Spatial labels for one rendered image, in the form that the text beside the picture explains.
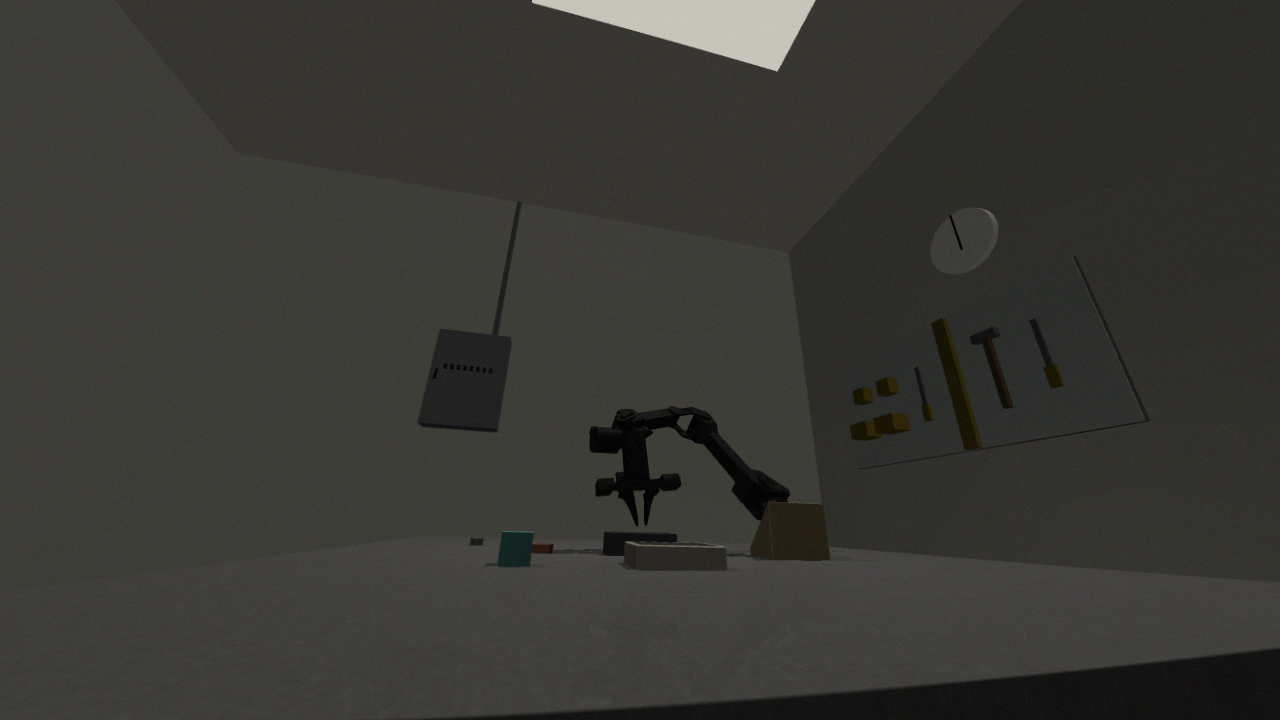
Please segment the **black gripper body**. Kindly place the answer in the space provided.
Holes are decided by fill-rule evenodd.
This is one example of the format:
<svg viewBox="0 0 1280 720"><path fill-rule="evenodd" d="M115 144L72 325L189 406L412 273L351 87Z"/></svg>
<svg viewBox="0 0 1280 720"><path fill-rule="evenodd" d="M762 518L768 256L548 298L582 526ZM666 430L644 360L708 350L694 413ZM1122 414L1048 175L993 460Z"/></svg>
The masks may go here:
<svg viewBox="0 0 1280 720"><path fill-rule="evenodd" d="M614 478L598 479L595 484L596 497L611 496L613 491L631 491L631 489L658 489L675 491L681 486L681 478L677 473L675 474L662 474L659 479L652 479L649 475L648 457L645 451L630 451L623 454L623 468L625 468L625 482L614 482ZM646 486L643 486L646 484Z"/></svg>

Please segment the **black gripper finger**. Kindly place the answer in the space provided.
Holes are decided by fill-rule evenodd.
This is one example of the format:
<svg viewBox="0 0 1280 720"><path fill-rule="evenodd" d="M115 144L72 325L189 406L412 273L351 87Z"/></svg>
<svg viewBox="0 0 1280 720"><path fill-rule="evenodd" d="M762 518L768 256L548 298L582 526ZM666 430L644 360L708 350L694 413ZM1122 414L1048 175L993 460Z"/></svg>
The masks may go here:
<svg viewBox="0 0 1280 720"><path fill-rule="evenodd" d="M631 512L634 521L637 527L637 509L634 498L634 491L622 491L620 492L618 498L625 500L625 503L627 505L628 511Z"/></svg>
<svg viewBox="0 0 1280 720"><path fill-rule="evenodd" d="M643 497L644 497L644 523L645 523L645 525L648 523L648 518L649 518L649 512L650 512L650 509L652 509L653 498L659 492L660 492L660 489L646 489L646 492L643 495Z"/></svg>

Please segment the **teal rectangular block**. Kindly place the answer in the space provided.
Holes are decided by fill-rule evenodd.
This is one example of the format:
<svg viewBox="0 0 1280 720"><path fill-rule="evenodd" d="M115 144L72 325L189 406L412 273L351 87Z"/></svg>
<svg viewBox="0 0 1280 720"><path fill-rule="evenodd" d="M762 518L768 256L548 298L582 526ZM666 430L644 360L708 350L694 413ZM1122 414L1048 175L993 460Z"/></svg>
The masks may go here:
<svg viewBox="0 0 1280 720"><path fill-rule="evenodd" d="M503 530L497 566L530 566L534 532Z"/></svg>

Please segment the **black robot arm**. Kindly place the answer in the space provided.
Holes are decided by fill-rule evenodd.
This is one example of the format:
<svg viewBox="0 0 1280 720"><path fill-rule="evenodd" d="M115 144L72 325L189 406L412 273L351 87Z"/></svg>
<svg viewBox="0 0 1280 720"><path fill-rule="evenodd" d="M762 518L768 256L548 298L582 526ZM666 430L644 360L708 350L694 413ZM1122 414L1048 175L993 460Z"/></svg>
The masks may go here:
<svg viewBox="0 0 1280 720"><path fill-rule="evenodd" d="M678 416L692 415L689 429L678 427ZM763 471L748 468L748 464L718 434L717 423L709 413L698 407L675 407L636 413L634 409L620 409L611 428L591 427L590 451L593 454L618 454L630 451L646 452L646 437L654 429L669 427L686 439L704 445L724 471L735 480L733 495L748 507L756 520L762 520L768 502L788 502L788 489L777 480L765 477Z"/></svg>

